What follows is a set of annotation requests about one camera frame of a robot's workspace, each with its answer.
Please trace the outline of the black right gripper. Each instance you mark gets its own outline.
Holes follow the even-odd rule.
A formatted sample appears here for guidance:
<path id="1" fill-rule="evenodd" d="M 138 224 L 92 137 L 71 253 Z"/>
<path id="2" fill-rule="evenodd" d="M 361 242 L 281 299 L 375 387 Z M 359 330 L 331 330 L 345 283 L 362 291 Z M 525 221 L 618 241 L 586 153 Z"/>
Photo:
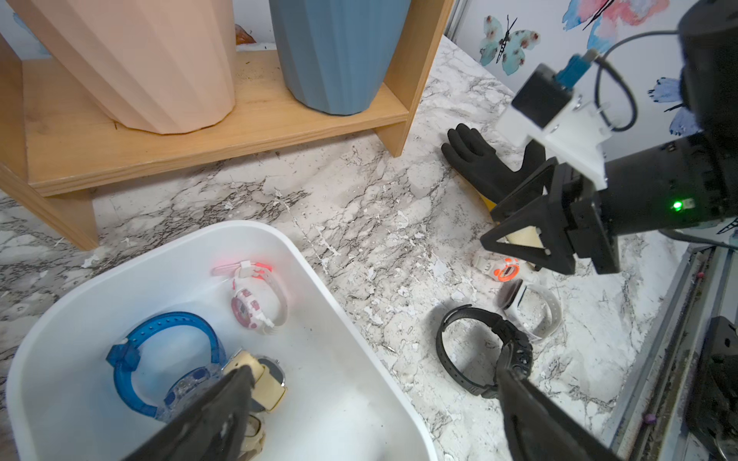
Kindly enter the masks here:
<path id="1" fill-rule="evenodd" d="M 547 159 L 491 211 L 500 223 L 480 238 L 486 251 L 572 275 L 574 246 L 597 273 L 614 274 L 620 271 L 621 235 L 687 229 L 737 215 L 737 142 L 693 134 L 608 161 L 604 190 L 583 180 L 582 194 L 569 205 L 571 244 L 561 203 L 543 196 L 557 165 L 556 158 Z"/>

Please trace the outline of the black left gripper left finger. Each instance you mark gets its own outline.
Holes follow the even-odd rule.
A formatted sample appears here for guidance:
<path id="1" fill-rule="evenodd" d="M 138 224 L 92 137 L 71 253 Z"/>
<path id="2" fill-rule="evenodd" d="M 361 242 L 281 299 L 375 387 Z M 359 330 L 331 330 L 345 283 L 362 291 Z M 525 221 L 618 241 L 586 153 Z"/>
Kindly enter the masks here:
<path id="1" fill-rule="evenodd" d="M 250 415 L 255 380 L 237 368 L 127 456 L 129 460 L 236 460 Z"/>

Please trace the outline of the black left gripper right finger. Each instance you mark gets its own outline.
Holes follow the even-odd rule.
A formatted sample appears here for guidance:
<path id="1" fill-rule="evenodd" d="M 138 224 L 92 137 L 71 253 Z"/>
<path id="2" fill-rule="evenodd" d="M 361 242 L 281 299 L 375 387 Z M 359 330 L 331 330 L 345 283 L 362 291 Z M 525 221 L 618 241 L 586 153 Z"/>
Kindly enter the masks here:
<path id="1" fill-rule="evenodd" d="M 511 370 L 497 372 L 497 379 L 514 460 L 618 460 L 528 380 Z"/>

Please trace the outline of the beige watch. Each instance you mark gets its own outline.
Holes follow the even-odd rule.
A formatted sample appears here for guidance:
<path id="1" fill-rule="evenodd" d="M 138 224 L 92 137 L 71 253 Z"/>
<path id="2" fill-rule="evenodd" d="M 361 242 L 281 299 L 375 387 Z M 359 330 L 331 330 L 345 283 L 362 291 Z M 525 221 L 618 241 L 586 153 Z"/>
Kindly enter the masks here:
<path id="1" fill-rule="evenodd" d="M 279 364 L 268 357 L 239 351 L 223 367 L 222 374 L 248 368 L 254 379 L 250 414 L 241 443 L 238 460 L 252 460 L 259 456 L 266 441 L 265 423 L 261 414 L 273 412 L 286 395 L 286 378 Z"/>

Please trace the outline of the orange white small watch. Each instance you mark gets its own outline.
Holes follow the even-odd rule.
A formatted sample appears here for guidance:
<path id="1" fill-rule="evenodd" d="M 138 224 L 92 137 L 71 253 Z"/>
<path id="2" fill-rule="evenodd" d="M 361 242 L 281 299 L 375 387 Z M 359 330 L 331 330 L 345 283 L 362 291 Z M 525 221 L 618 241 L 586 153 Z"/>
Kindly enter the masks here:
<path id="1" fill-rule="evenodd" d="M 488 253 L 476 254 L 472 260 L 472 265 L 482 274 L 500 284 L 515 280 L 521 269 L 518 259 L 499 257 Z"/>

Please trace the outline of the blue transparent watch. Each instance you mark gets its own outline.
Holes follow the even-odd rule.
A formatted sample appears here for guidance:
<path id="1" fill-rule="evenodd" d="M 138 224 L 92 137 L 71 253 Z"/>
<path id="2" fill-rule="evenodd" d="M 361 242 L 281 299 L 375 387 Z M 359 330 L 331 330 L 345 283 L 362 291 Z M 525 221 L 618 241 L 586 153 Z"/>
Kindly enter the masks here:
<path id="1" fill-rule="evenodd" d="M 220 378 L 227 354 L 204 318 L 171 311 L 134 327 L 111 346 L 106 361 L 121 401 L 168 423 Z"/>

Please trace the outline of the black watch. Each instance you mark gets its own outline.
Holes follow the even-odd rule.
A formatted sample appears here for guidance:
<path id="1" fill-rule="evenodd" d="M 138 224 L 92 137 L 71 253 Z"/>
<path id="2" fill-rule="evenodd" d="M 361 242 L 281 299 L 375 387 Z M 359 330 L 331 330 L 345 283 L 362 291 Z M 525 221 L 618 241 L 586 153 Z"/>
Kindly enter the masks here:
<path id="1" fill-rule="evenodd" d="M 453 323 L 462 320 L 475 321 L 483 325 L 501 342 L 501 348 L 495 357 L 492 357 L 490 353 L 482 353 L 482 357 L 477 359 L 478 363 L 484 363 L 487 367 L 488 380 L 486 383 L 476 382 L 465 372 L 459 370 L 446 351 L 444 333 Z M 508 370 L 521 378 L 528 378 L 534 364 L 532 342 L 522 330 L 500 314 L 472 305 L 455 307 L 445 314 L 435 334 L 435 350 L 440 364 L 453 381 L 469 394 L 484 399 L 498 397 L 497 374 L 499 370 Z"/>

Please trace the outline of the white translucent watch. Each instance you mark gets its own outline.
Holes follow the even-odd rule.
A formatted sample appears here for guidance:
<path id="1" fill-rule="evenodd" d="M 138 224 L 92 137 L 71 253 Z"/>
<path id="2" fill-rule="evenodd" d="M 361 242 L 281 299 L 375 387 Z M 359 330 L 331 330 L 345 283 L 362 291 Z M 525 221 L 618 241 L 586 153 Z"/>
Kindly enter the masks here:
<path id="1" fill-rule="evenodd" d="M 503 284 L 498 305 L 505 317 L 532 342 L 553 336 L 563 324 L 561 303 L 551 290 L 524 280 Z"/>

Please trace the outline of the pink white watch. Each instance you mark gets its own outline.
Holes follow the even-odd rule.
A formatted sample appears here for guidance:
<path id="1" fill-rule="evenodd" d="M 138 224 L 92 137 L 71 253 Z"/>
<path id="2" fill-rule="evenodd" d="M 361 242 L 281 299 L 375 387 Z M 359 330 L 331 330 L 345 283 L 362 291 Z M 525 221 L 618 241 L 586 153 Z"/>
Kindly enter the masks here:
<path id="1" fill-rule="evenodd" d="M 275 334 L 289 315 L 288 296 L 267 264 L 243 260 L 211 269 L 214 277 L 231 284 L 231 309 L 236 320 L 247 330 Z"/>

